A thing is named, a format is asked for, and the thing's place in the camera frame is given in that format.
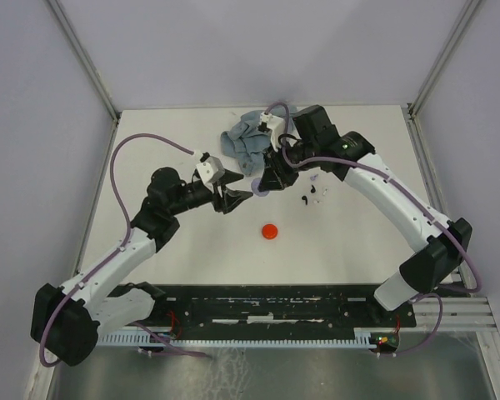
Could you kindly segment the aluminium frame post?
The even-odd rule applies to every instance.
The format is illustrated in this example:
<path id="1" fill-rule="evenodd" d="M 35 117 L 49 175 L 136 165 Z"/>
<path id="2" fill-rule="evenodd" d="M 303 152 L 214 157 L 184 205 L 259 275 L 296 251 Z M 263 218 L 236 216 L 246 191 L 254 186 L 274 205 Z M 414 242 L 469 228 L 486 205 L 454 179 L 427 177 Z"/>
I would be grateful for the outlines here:
<path id="1" fill-rule="evenodd" d="M 449 34 L 443 42 L 442 48 L 438 52 L 434 63 L 422 82 L 417 96 L 414 101 L 408 105 L 407 114 L 412 120 L 415 119 L 425 107 L 429 96 L 452 60 L 454 53 L 458 50 L 459 45 L 465 38 L 484 3 L 483 0 L 467 0 L 463 4 Z"/>
<path id="2" fill-rule="evenodd" d="M 73 26 L 72 19 L 68 16 L 63 3 L 58 0 L 45 0 L 44 3 L 48 7 L 49 12 L 52 14 L 52 17 L 55 19 L 68 45 L 72 49 L 80 67 L 86 73 L 87 79 L 91 83 L 92 88 L 96 92 L 99 100 L 102 102 L 108 115 L 114 122 L 117 122 L 121 113 L 115 106 L 112 96 L 103 82 L 101 74 L 95 67 L 92 58 L 78 36 L 77 30 Z"/>

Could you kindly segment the small green circuit board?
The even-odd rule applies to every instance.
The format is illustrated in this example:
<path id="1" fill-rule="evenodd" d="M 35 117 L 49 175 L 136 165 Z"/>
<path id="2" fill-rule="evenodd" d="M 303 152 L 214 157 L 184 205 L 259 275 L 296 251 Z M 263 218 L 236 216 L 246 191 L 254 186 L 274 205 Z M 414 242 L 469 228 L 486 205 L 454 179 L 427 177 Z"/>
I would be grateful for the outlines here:
<path id="1" fill-rule="evenodd" d="M 394 353 L 399 347 L 399 336 L 396 333 L 386 333 L 376 336 L 376 351 L 378 353 Z"/>

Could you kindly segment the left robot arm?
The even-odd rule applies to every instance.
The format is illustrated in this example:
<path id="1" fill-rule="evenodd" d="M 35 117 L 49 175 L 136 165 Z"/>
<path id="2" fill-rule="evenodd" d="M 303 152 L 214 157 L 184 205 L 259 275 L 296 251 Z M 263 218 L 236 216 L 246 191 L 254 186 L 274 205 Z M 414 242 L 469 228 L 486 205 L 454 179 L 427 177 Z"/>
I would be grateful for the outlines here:
<path id="1" fill-rule="evenodd" d="M 179 214 L 207 204 L 228 214 L 252 197 L 249 191 L 229 188 L 243 180 L 241 173 L 202 162 L 193 176 L 194 181 L 184 182 L 171 167 L 156 170 L 139 212 L 127 220 L 127 231 L 116 247 L 60 286 L 47 283 L 37 291 L 30 335 L 39 344 L 43 366 L 53 366 L 46 352 L 76 366 L 109 333 L 143 320 L 158 325 L 166 319 L 163 292 L 147 282 L 132 285 L 118 297 L 111 293 L 173 238 L 180 227 Z"/>

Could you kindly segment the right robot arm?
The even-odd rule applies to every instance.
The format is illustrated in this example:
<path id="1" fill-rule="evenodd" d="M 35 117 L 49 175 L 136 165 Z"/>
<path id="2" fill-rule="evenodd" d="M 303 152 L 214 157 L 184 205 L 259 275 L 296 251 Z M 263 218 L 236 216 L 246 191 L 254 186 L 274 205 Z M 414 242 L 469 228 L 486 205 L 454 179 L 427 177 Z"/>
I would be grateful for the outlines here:
<path id="1" fill-rule="evenodd" d="M 268 108 L 260 114 L 257 128 L 270 138 L 259 191 L 282 191 L 297 181 L 300 172 L 319 168 L 367 198 L 412 249 L 412 256 L 367 303 L 369 322 L 386 325 L 403 303 L 418 300 L 437 287 L 462 291 L 444 279 L 462 263 L 472 263 L 467 253 L 473 231 L 470 223 L 464 218 L 451 220 L 411 192 L 362 134 L 340 134 L 320 105 L 282 117 Z"/>

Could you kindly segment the crumpled blue denim cloth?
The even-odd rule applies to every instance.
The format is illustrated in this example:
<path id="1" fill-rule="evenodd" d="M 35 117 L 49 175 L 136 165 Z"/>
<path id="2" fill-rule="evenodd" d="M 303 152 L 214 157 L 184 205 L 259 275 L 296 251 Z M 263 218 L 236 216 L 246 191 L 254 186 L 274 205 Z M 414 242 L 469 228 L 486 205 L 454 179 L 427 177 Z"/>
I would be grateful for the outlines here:
<path id="1" fill-rule="evenodd" d="M 243 175 L 250 177 L 264 168 L 263 154 L 270 146 L 270 136 L 258 129 L 262 110 L 244 113 L 239 121 L 220 135 L 224 156 L 233 158 Z"/>

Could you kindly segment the orange round charging case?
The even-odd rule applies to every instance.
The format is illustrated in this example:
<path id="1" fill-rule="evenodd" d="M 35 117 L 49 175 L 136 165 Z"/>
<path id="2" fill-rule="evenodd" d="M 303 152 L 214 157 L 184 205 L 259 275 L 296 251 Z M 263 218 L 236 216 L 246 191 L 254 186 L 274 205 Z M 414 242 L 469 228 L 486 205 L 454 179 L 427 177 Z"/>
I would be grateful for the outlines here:
<path id="1" fill-rule="evenodd" d="M 262 226 L 262 236 L 267 240 L 273 240 L 278 236 L 278 228 L 276 225 L 268 223 Z"/>

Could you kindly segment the aluminium frame post left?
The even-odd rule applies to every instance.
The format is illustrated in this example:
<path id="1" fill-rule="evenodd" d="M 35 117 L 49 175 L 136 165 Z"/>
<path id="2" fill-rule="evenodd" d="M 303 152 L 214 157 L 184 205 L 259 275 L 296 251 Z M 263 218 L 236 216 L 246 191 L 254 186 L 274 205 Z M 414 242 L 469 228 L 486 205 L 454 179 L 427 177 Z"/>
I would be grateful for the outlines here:
<path id="1" fill-rule="evenodd" d="M 68 16 L 63 3 L 58 0 L 45 0 L 44 3 L 48 7 L 49 12 L 52 14 L 52 17 L 55 19 L 68 45 L 72 49 L 80 67 L 86 73 L 87 79 L 91 83 L 92 88 L 96 92 L 99 100 L 102 102 L 108 115 L 114 122 L 117 122 L 121 113 L 115 106 L 112 96 L 103 82 L 101 74 L 95 67 L 92 58 L 78 36 L 77 30 L 73 26 L 72 19 Z"/>

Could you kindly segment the aluminium frame post right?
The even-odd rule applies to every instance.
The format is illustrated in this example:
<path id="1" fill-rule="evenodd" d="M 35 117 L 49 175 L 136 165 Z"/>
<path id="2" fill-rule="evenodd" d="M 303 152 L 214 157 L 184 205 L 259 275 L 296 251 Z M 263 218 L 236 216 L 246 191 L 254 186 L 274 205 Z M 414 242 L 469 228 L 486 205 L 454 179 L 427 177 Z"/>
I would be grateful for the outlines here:
<path id="1" fill-rule="evenodd" d="M 417 96 L 414 101 L 408 105 L 407 114 L 412 120 L 415 119 L 425 107 L 429 96 L 452 60 L 454 53 L 458 50 L 459 45 L 465 38 L 484 3 L 483 0 L 467 0 L 463 4 L 449 34 L 443 42 L 442 48 L 438 52 L 434 63 L 422 82 Z"/>

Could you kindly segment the purple round charging case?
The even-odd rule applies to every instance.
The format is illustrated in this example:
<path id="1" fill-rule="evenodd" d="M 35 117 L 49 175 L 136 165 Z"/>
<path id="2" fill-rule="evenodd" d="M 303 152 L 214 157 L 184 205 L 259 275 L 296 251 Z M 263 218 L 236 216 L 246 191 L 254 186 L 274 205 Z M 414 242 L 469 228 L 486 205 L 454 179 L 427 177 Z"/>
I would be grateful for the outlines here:
<path id="1" fill-rule="evenodd" d="M 260 177 L 253 179 L 251 182 L 251 190 L 255 196 L 266 197 L 270 193 L 270 191 L 269 190 L 261 190 L 260 184 L 261 184 Z"/>

